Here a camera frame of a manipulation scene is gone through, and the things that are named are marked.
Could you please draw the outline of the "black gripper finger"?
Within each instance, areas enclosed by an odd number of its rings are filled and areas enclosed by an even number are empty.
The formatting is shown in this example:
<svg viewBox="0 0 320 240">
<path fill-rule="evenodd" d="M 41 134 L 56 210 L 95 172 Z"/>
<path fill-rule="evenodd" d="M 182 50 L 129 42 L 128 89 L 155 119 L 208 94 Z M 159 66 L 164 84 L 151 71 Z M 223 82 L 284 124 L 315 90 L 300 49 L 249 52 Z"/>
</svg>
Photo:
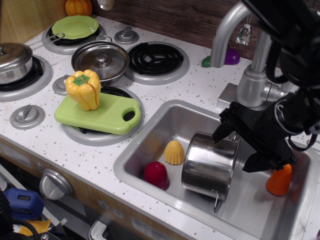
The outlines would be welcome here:
<svg viewBox="0 0 320 240">
<path fill-rule="evenodd" d="M 247 173 L 281 170 L 284 165 L 285 161 L 277 155 L 266 155 L 256 152 L 247 159 L 242 170 Z"/>
<path fill-rule="evenodd" d="M 222 122 L 212 134 L 214 143 L 220 142 L 222 139 L 228 137 L 234 131 L 234 124 L 231 121 Z"/>
</svg>

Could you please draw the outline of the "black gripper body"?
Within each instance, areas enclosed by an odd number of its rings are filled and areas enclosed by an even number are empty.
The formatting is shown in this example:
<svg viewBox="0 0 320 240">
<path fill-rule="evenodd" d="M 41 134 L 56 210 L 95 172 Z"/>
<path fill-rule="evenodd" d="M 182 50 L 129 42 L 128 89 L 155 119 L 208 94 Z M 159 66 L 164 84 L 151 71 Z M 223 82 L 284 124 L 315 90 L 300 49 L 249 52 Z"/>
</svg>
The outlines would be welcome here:
<svg viewBox="0 0 320 240">
<path fill-rule="evenodd" d="M 286 141 L 293 131 L 286 126 L 285 107 L 285 99 L 264 110 L 253 110 L 234 101 L 219 116 L 221 123 L 232 122 L 234 131 L 256 152 L 278 156 L 285 161 L 285 165 L 294 165 L 297 158 Z"/>
</svg>

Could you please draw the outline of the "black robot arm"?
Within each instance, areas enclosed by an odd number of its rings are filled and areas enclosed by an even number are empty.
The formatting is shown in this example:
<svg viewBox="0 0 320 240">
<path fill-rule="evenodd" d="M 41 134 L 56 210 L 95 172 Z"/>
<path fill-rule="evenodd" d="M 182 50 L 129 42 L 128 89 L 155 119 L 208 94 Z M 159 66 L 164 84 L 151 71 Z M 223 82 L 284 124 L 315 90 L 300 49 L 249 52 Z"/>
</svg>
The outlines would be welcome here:
<svg viewBox="0 0 320 240">
<path fill-rule="evenodd" d="M 245 172 L 281 170 L 296 163 L 291 136 L 305 133 L 314 142 L 320 133 L 320 15 L 302 0 L 242 0 L 216 30 L 211 66 L 224 65 L 230 36 L 249 14 L 258 17 L 258 26 L 272 41 L 266 61 L 268 80 L 290 82 L 298 90 L 264 110 L 232 102 L 220 114 L 221 124 L 212 138 L 219 142 L 236 132 L 255 150 L 243 167 Z"/>
</svg>

